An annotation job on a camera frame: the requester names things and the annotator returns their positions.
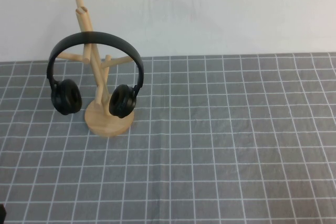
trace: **wooden peg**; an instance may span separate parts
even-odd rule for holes
[[[82,59],[82,62],[83,62],[84,64],[89,64],[89,63],[90,63],[90,58],[91,58],[91,47],[92,47],[92,44],[85,44],[85,45],[84,45],[83,59]]]
[[[119,64],[131,62],[132,58],[129,56],[121,57],[121,58],[114,58],[112,60],[105,60],[104,62],[101,63],[101,68],[109,68],[112,66],[116,66]]]

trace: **black headphones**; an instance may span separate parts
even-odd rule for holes
[[[119,118],[129,115],[137,103],[137,95],[143,85],[143,62],[137,50],[127,41],[98,31],[85,31],[70,35],[57,43],[51,51],[47,67],[47,79],[50,83],[51,101],[55,109],[63,115],[68,115],[70,113],[77,113],[82,107],[82,98],[75,82],[70,79],[56,81],[53,76],[53,67],[57,56],[64,50],[81,44],[111,46],[123,51],[134,60],[139,70],[138,83],[134,88],[130,88],[125,84],[119,85],[114,90],[109,104],[109,111],[112,115]]]

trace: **white wall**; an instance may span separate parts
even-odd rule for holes
[[[95,30],[126,39],[143,56],[336,51],[335,0],[85,0],[85,5]],[[79,32],[75,9],[75,0],[0,0],[0,61],[47,59],[59,40]],[[114,53],[102,50],[102,56]]]

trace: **white grid line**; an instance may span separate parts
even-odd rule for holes
[[[273,123],[273,119],[272,119],[271,109],[269,107],[267,96],[265,96],[265,98],[266,98],[266,103],[267,103],[267,107],[268,107],[268,113],[269,113],[270,119],[271,119],[272,128],[273,128],[273,131],[274,131],[275,140],[276,140],[276,143],[277,143],[277,149],[278,149],[279,156],[280,156],[280,163],[281,163],[282,170],[284,172],[284,176],[285,176],[285,180],[286,180],[286,187],[287,187],[288,195],[289,195],[289,198],[290,198],[290,204],[291,204],[291,208],[292,208],[292,211],[293,211],[293,216],[294,216],[294,219],[295,219],[295,223],[297,224],[298,222],[296,220],[296,213],[295,213],[295,210],[294,210],[293,200],[292,200],[291,192],[290,192],[289,185],[288,185],[288,180],[287,180],[287,174],[286,174],[286,171],[285,171],[284,161],[282,160],[282,155],[281,155],[281,152],[280,152],[280,145],[279,145],[279,142],[278,142],[278,137],[277,137],[277,134],[275,134],[276,131],[275,131],[275,127],[274,127],[274,123]]]
[[[204,56],[204,66],[205,66],[205,72],[206,72],[206,58]],[[208,100],[208,115],[209,115],[209,119],[211,119],[211,113],[210,113],[210,103],[209,103],[209,88],[208,85],[206,84],[206,94],[207,94],[207,100]],[[211,146],[212,146],[212,157],[214,160],[214,174],[215,174],[215,185],[216,185],[216,195],[217,195],[217,199],[219,199],[219,195],[218,195],[218,183],[217,183],[217,171],[216,171],[216,161],[215,161],[215,150],[214,150],[214,140],[213,140],[213,136],[212,136],[212,124],[211,124],[211,120],[210,120],[210,135],[211,135]],[[219,206],[219,200],[217,201],[217,208],[218,208],[218,217],[221,218],[221,213],[220,213],[220,206]]]
[[[288,198],[243,198],[243,201],[252,201],[252,200],[259,200],[264,201],[268,199],[269,201],[277,201],[277,200],[288,200]],[[302,197],[302,198],[293,198],[295,200],[310,200],[315,199],[313,197]],[[336,197],[317,197],[316,199],[336,199]],[[241,201],[240,198],[200,198],[195,199],[195,201],[225,201],[225,200],[232,200],[232,201]],[[80,203],[95,203],[95,202],[145,202],[145,199],[125,199],[125,200],[79,200],[77,202]],[[169,201],[169,199],[149,199],[148,201]],[[185,199],[172,199],[171,201],[192,201],[192,199],[185,198]],[[28,203],[29,201],[10,201],[12,204],[24,204]],[[49,204],[52,201],[30,201],[31,203],[42,203],[42,204]],[[55,203],[74,203],[74,200],[58,200],[54,201]]]
[[[277,67],[278,67],[278,69],[279,69],[279,62],[278,62],[278,57],[277,57],[277,55],[276,55],[276,62],[277,62]],[[287,105],[288,105],[289,114],[290,114],[290,116],[292,116],[292,110],[291,110],[291,107],[289,106],[288,98],[287,98],[287,95],[286,95],[286,94],[285,94],[285,98],[286,98],[286,102],[287,102]],[[315,192],[314,192],[314,187],[313,187],[313,184],[312,184],[312,182],[311,182],[311,177],[310,177],[309,170],[308,170],[308,167],[307,167],[306,159],[305,159],[304,154],[303,154],[302,146],[301,146],[301,143],[300,143],[300,138],[299,138],[299,135],[298,135],[298,132],[297,132],[297,129],[296,129],[296,125],[295,125],[295,122],[294,122],[294,119],[293,119],[293,118],[292,118],[292,123],[293,123],[293,126],[294,126],[294,130],[295,130],[295,132],[296,132],[296,137],[297,137],[297,140],[298,140],[298,144],[299,144],[299,146],[300,146],[300,151],[301,151],[301,155],[302,155],[302,158],[303,158],[303,161],[304,161],[304,166],[305,166],[305,168],[306,168],[306,172],[307,172],[307,175],[308,175],[308,180],[309,180],[310,188],[311,188],[312,193],[313,193],[313,196],[314,196],[315,206],[316,206],[316,209],[317,209],[319,218],[320,218],[320,222],[321,222],[321,224],[322,224],[321,212],[320,212],[320,209],[319,209],[317,200],[316,200],[316,196],[315,196]]]
[[[189,72],[189,64],[187,63],[187,72]],[[190,97],[188,97],[188,105],[189,105],[189,119],[191,120],[191,111],[190,111]],[[194,207],[194,224],[196,224],[196,202],[195,202],[195,184],[194,184],[194,165],[193,165],[193,141],[191,135],[191,121],[189,121],[189,130],[190,130],[190,156],[191,156],[191,177],[192,177],[192,185],[193,185],[193,207]]]
[[[171,76],[172,62],[169,56],[169,84],[172,82]],[[172,88],[169,85],[169,224],[172,224]]]
[[[152,73],[154,69],[154,61],[152,61]],[[151,95],[153,94],[153,85],[151,86]],[[149,133],[151,133],[151,120],[152,120],[152,99],[151,99],[151,108],[149,110]],[[150,164],[150,149],[151,149],[151,135],[149,135],[148,139],[148,165],[147,165],[147,184],[146,184],[146,205],[145,205],[145,223],[147,223],[147,212],[148,212],[148,181],[149,181],[149,164]]]
[[[241,56],[239,55],[239,57],[240,57],[240,66],[241,66],[241,68],[243,68],[243,64],[242,64],[242,61],[241,61],[242,60]],[[255,135],[255,132],[254,132],[254,126],[253,126],[253,122],[252,122],[252,119],[251,119],[251,110],[250,110],[250,107],[249,107],[249,101],[248,101],[248,98],[247,98],[247,94],[245,94],[245,96],[246,96],[247,107],[248,107],[248,115],[250,117],[251,128],[252,128],[252,132],[253,132],[253,139],[254,139],[255,146],[257,146],[256,135]],[[263,184],[262,186],[263,186],[264,194],[265,194],[265,197],[266,197],[266,206],[267,206],[268,217],[270,218],[270,222],[272,224],[271,214],[270,214],[269,206],[268,206],[268,200],[267,200],[265,182],[264,182],[264,175],[262,174],[261,164],[260,164],[260,158],[259,158],[259,153],[258,152],[257,152],[257,158],[258,158],[258,163],[259,163],[259,170],[260,170],[261,180],[262,180],[262,184]]]
[[[227,105],[228,107],[230,107],[230,104],[229,104],[229,99],[228,99],[228,95],[226,95],[226,100],[227,100]],[[232,127],[232,121],[231,121],[231,111],[230,111],[230,108],[228,109],[228,113],[229,113],[229,120],[230,120],[230,130],[231,130],[231,135],[232,135],[232,142],[233,142],[233,148],[234,150],[236,149],[236,144],[235,144],[235,139],[234,139],[234,135],[233,135],[233,127]],[[241,199],[241,203],[242,203],[242,209],[243,209],[243,216],[244,216],[244,222],[245,224],[247,224],[247,221],[246,221],[246,213],[245,213],[245,206],[244,206],[244,201],[243,201],[243,190],[242,190],[242,183],[241,183],[241,180],[240,180],[240,173],[239,173],[239,167],[238,167],[238,159],[237,159],[237,153],[236,153],[236,150],[234,151],[235,153],[235,164],[236,164],[236,169],[237,169],[237,176],[238,176],[238,183],[239,183],[239,193],[240,193],[240,199]]]
[[[298,220],[318,220],[319,218],[315,217],[301,217],[297,218]],[[336,217],[321,217],[323,220],[335,220]],[[223,221],[240,221],[244,220],[242,218],[220,218],[220,219],[197,219],[198,221],[216,221],[216,220],[223,220]],[[294,220],[293,218],[248,218],[246,220],[251,221],[259,221],[259,220]],[[76,220],[72,223],[89,223],[89,222],[95,222],[95,220]],[[100,222],[117,222],[118,220],[99,220]],[[140,222],[140,221],[146,221],[145,219],[129,219],[129,220],[123,220],[124,222]],[[169,221],[169,219],[151,219],[151,221]],[[172,219],[172,221],[193,221],[193,219]],[[10,220],[6,221],[8,223],[17,223],[18,221]],[[45,220],[35,220],[34,223],[44,223]],[[68,224],[69,221],[63,221],[63,220],[53,220],[55,223],[66,223]]]
[[[172,180],[174,181],[174,183],[190,183],[192,182],[192,180]],[[241,182],[262,182],[261,179],[241,179]],[[285,179],[264,179],[265,182],[285,182]],[[289,182],[300,182],[300,181],[305,181],[305,182],[309,182],[309,181],[332,181],[331,178],[312,178],[311,180],[309,179],[288,179]],[[169,180],[153,180],[153,181],[149,181],[149,183],[159,183],[159,182],[163,182],[163,183],[168,183]],[[215,182],[214,180],[195,180],[196,183],[198,182]],[[217,180],[217,182],[239,182],[236,179],[219,179]],[[126,184],[136,184],[136,183],[146,183],[146,180],[141,180],[141,181],[132,181],[132,182],[126,182]],[[48,185],[48,186],[52,186],[55,185],[56,183],[36,183],[36,185]],[[81,182],[81,183],[58,183],[58,185],[100,185],[100,182]],[[123,182],[104,182],[104,184],[123,184]],[[10,185],[10,183],[0,183],[1,186],[8,186]],[[27,186],[27,185],[31,185],[31,183],[15,183],[15,185],[17,186]]]

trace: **headphones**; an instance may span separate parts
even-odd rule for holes
[[[64,50],[81,44],[102,44],[117,48],[136,63],[139,71],[138,82],[134,88],[125,84],[119,85],[113,92],[109,103],[109,111],[112,115],[124,118],[129,115],[137,103],[137,95],[143,86],[144,69],[143,62],[137,50],[127,41],[106,33],[98,31],[84,31],[70,35],[61,40],[51,51],[47,67],[47,79],[51,87],[51,101],[55,109],[68,115],[77,113],[82,107],[82,98],[76,83],[70,79],[56,81],[54,79],[54,63],[57,56]]]

